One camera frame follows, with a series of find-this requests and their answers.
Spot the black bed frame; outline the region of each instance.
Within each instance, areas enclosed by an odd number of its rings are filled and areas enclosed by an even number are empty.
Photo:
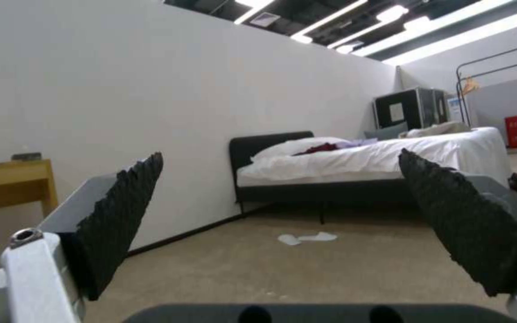
[[[245,202],[319,202],[320,223],[324,224],[324,209],[329,202],[396,203],[415,206],[416,202],[404,179],[365,180],[359,182],[335,182],[318,184],[290,184],[276,186],[237,186],[238,168],[250,165],[250,158],[265,148],[283,143],[314,137],[312,131],[255,135],[231,139],[228,145],[232,179],[241,214],[245,214]]]

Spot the red cloth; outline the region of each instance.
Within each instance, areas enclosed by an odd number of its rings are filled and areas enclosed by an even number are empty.
[[[339,148],[336,146],[336,144],[324,143],[319,146],[310,147],[306,151],[303,151],[302,153],[296,153],[293,156],[308,155],[310,153],[318,153],[319,151],[334,151],[338,149]]]

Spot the ceiling vent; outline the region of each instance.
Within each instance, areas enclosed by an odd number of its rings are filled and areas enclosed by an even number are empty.
[[[270,24],[277,21],[279,18],[280,16],[264,12],[259,14],[255,19],[251,20],[250,23],[255,26],[268,27]]]

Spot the bed leg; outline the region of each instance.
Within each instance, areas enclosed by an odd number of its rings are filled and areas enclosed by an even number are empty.
[[[238,202],[238,206],[241,207],[241,215],[242,217],[246,218],[246,215],[245,215],[245,206],[242,204],[242,202]]]
[[[326,202],[322,202],[320,204],[320,210],[319,210],[319,213],[318,213],[318,216],[319,216],[319,219],[320,219],[320,224],[324,224],[324,207],[326,206],[325,204],[326,204]]]

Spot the fluorescent light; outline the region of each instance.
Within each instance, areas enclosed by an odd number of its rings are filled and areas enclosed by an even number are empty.
[[[330,16],[327,16],[326,18],[323,18],[322,20],[315,22],[314,24],[304,28],[303,30],[298,31],[298,33],[295,33],[293,36],[305,35],[305,34],[309,33],[310,31],[313,31],[314,29],[316,29],[324,24],[327,24],[328,22],[330,22],[332,20],[335,20],[336,18],[342,16],[343,14],[351,12],[352,10],[358,8],[359,6],[362,6],[363,4],[365,4],[367,2],[368,2],[368,0],[358,0],[356,2],[353,2],[352,4],[349,4],[348,6],[338,10],[337,12],[330,14]]]
[[[435,43],[431,43],[426,46],[398,55],[396,57],[386,59],[385,61],[382,61],[382,63],[386,63],[389,65],[407,64],[411,61],[417,61],[424,57],[429,57],[437,53],[447,51],[448,49],[472,43],[476,40],[490,37],[491,35],[496,35],[498,33],[508,31],[516,27],[517,14],[514,14],[513,16],[509,16],[501,20],[491,22],[490,24],[474,28],[459,35],[454,35],[447,39],[443,39]]]
[[[378,23],[378,24],[376,24],[376,25],[373,25],[373,26],[368,27],[367,29],[363,29],[363,30],[361,30],[361,31],[359,31],[359,32],[357,32],[357,33],[353,33],[352,35],[350,35],[350,36],[348,36],[348,37],[344,37],[343,39],[340,39],[339,41],[335,41],[334,43],[332,43],[332,44],[328,45],[327,47],[328,47],[328,48],[330,48],[330,49],[332,49],[332,48],[334,48],[334,47],[336,47],[336,46],[339,46],[339,45],[342,45],[342,44],[346,43],[347,41],[351,41],[351,40],[353,40],[353,39],[356,39],[356,38],[358,38],[358,37],[361,37],[362,35],[365,35],[365,34],[367,34],[367,33],[371,32],[371,31],[373,31],[373,30],[375,30],[375,29],[378,29],[378,28],[380,28],[380,27],[384,26],[384,25],[388,25],[390,22],[391,22],[391,21],[388,21],[388,22],[382,22],[382,21],[381,21],[381,22],[379,22],[379,23]]]
[[[379,13],[376,16],[376,19],[382,22],[392,22],[394,20],[398,20],[400,17],[402,17],[403,14],[407,14],[408,9],[404,8],[403,6],[397,4],[396,6],[386,9],[383,12]]]
[[[336,49],[336,51],[341,53],[341,54],[345,54],[346,55],[346,54],[348,54],[348,53],[350,53],[352,51],[352,46],[350,46],[350,45],[342,45],[342,46],[338,47]]]
[[[256,13],[260,12],[260,10],[264,9],[266,6],[268,6],[269,4],[271,4],[271,2],[273,2],[274,0],[255,0],[255,1],[252,1],[254,6],[249,10],[247,11],[245,14],[243,14],[242,16],[238,17],[235,21],[234,21],[234,24],[235,25],[240,25],[242,24],[243,22],[245,22],[248,18],[254,16]]]
[[[402,31],[402,33],[398,33],[394,36],[388,37],[384,40],[381,40],[377,43],[373,43],[364,48],[361,48],[354,52],[355,55],[359,57],[366,57],[373,53],[377,53],[384,49],[396,46],[398,44],[404,43],[411,39],[420,37],[421,35],[425,35],[427,33],[436,31],[440,28],[449,26],[451,24],[455,24],[458,21],[462,21],[468,19],[470,17],[474,17],[483,12],[487,12],[488,10],[492,10],[503,4],[507,4],[508,2],[512,2],[513,0],[481,0],[476,2],[475,4],[470,4],[470,6],[466,6],[462,9],[456,10],[455,12],[449,13],[445,16],[437,18],[435,20],[430,21],[429,26],[425,29],[417,29],[417,30],[409,30]]]
[[[245,6],[255,7],[257,4],[259,4],[260,0],[234,0],[234,2],[237,2],[238,4],[244,4]]]
[[[430,25],[430,19],[427,16],[422,16],[420,18],[416,18],[415,20],[411,20],[404,24],[404,29],[407,31],[411,30],[419,30],[428,28]]]
[[[348,54],[350,53],[355,47],[358,47],[358,46],[361,46],[361,45],[364,45],[364,43],[362,41],[355,41],[354,43],[352,44],[348,44],[348,45],[342,45],[340,47],[338,47],[336,49],[337,52],[341,53],[341,54]]]
[[[308,37],[308,36],[305,36],[305,35],[297,35],[297,34],[294,34],[291,36],[292,39],[298,41],[299,43],[303,43],[303,44],[310,44],[312,43],[312,38]]]

